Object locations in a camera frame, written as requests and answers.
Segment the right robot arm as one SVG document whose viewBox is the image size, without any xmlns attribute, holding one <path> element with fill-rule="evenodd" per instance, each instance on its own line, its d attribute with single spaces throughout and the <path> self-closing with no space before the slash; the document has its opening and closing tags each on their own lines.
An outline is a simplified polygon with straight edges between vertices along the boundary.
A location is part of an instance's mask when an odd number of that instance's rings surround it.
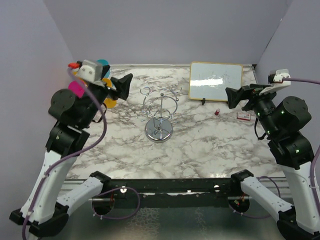
<svg viewBox="0 0 320 240">
<path fill-rule="evenodd" d="M 250 84 L 240 89 L 227 87 L 227 103 L 234 109 L 240 101 L 247 103 L 243 111 L 253 111 L 262 125 L 270 152 L 288 183 L 293 204 L 273 194 L 248 170 L 231 175 L 229 189 L 236 195 L 249 195 L 276 221 L 286 240 L 318 240 L 320 238 L 320 206 L 315 195 L 320 191 L 311 173 L 315 155 L 309 140 L 300 130 L 312 119 L 303 99 L 288 96 L 273 103 L 276 92 L 265 93 L 267 85 Z"/>
</svg>

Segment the blue wine glass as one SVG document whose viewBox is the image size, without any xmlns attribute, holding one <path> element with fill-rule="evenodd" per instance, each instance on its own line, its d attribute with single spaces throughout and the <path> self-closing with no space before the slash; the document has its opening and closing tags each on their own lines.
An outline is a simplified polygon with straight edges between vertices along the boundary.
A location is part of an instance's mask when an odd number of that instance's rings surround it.
<svg viewBox="0 0 320 240">
<path fill-rule="evenodd" d="M 100 63 L 102 65 L 102 77 L 103 78 L 108 78 L 110 76 L 110 65 L 109 62 L 105 59 L 98 59 L 97 60 L 98 63 Z"/>
</svg>

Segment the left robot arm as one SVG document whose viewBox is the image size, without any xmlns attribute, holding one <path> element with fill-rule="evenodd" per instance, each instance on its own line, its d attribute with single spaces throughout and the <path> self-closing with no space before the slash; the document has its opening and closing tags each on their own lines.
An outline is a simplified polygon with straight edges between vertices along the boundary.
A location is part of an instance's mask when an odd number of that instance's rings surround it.
<svg viewBox="0 0 320 240">
<path fill-rule="evenodd" d="M 109 65 L 90 68 L 84 76 L 84 62 L 68 65 L 68 74 L 83 89 L 82 96 L 63 88 L 51 98 L 49 114 L 56 123 L 45 145 L 44 161 L 33 190 L 22 208 L 11 212 L 9 218 L 22 227 L 24 240 L 53 237 L 62 231 L 69 217 L 90 198 L 106 197 L 111 190 L 110 178 L 94 172 L 81 185 L 60 195 L 65 178 L 78 156 L 89 150 L 87 128 L 97 113 L 102 112 L 105 99 L 126 100 L 129 96 L 132 74 L 112 77 L 108 87 L 103 77 Z"/>
</svg>

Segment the pink wine glass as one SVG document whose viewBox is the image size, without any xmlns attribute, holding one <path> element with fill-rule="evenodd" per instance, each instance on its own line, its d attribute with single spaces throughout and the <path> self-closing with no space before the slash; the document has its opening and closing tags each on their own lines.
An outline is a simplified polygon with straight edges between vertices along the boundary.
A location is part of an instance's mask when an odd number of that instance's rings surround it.
<svg viewBox="0 0 320 240">
<path fill-rule="evenodd" d="M 81 85 L 77 81 L 72 81 L 68 85 L 68 89 L 72 91 L 78 98 L 81 98 L 85 93 L 85 90 L 81 87 Z"/>
</svg>

